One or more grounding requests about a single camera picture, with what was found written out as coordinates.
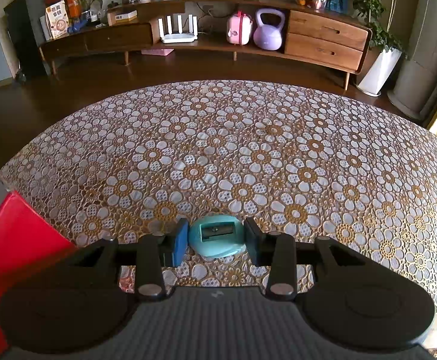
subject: metal screw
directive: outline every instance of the metal screw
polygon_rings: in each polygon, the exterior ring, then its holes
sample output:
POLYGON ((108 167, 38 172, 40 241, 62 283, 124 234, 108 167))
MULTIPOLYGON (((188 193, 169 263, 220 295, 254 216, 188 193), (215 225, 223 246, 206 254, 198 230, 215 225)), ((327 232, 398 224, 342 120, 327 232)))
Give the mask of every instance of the metal screw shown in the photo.
POLYGON ((143 284, 138 288, 138 292, 143 296, 155 297, 162 292, 162 287, 157 284, 143 284))
POLYGON ((287 283, 276 283, 270 287, 270 290, 275 295, 291 295, 294 292, 294 288, 287 283))

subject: orange box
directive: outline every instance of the orange box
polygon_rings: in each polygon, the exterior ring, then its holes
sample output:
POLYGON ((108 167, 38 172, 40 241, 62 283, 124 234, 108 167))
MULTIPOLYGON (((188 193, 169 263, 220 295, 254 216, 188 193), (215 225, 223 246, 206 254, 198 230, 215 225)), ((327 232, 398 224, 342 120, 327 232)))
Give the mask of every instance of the orange box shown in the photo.
POLYGON ((82 13, 82 7, 80 7, 79 0, 67 0, 69 16, 74 19, 75 17, 80 17, 82 13))

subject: drawer handle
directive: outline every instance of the drawer handle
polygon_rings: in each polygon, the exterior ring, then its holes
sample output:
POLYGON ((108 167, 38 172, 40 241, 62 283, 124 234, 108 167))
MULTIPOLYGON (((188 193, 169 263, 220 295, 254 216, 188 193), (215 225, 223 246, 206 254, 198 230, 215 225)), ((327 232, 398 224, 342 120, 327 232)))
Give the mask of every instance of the drawer handle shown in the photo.
POLYGON ((325 28, 326 30, 332 31, 332 32, 334 32, 336 34, 340 34, 340 31, 336 30, 335 28, 330 28, 330 27, 322 27, 322 28, 325 28))
POLYGON ((331 56, 335 55, 334 51, 324 50, 324 49, 317 49, 321 53, 330 54, 331 56))

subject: cabinet leg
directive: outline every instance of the cabinet leg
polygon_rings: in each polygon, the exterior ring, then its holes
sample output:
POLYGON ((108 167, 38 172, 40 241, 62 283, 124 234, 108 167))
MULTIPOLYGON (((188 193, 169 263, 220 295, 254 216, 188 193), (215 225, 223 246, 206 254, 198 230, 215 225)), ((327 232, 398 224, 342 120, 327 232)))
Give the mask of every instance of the cabinet leg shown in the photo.
POLYGON ((347 72, 347 75, 345 76, 345 83, 343 85, 345 90, 347 90, 349 88, 349 79, 350 79, 350 73, 347 72))

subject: black refrigerator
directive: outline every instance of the black refrigerator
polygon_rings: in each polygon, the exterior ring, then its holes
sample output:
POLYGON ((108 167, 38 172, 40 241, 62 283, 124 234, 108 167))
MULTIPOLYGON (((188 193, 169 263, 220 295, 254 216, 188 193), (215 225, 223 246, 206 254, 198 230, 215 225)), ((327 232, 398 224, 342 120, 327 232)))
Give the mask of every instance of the black refrigerator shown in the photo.
POLYGON ((13 0, 4 8, 10 39, 27 79, 50 74, 38 49, 45 42, 40 24, 45 8, 44 0, 13 0))

